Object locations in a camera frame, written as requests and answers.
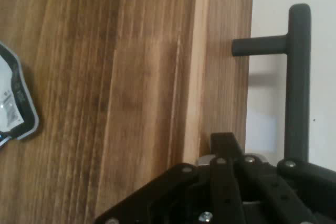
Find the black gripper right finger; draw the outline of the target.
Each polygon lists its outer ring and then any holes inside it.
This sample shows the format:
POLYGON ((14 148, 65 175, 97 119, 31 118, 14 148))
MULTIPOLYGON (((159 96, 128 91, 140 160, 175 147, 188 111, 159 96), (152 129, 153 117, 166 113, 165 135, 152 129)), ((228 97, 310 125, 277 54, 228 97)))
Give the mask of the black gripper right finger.
POLYGON ((335 223, 335 172, 283 159, 276 166, 245 155, 237 161, 247 223, 335 223))

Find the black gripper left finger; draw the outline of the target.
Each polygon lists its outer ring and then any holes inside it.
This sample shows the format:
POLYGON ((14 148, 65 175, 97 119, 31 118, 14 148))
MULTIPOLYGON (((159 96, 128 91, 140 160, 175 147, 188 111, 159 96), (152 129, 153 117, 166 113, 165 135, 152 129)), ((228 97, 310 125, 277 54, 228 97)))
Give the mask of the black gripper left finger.
POLYGON ((233 133, 213 133, 203 165, 180 163, 95 223, 246 223, 234 162, 243 152, 233 133))

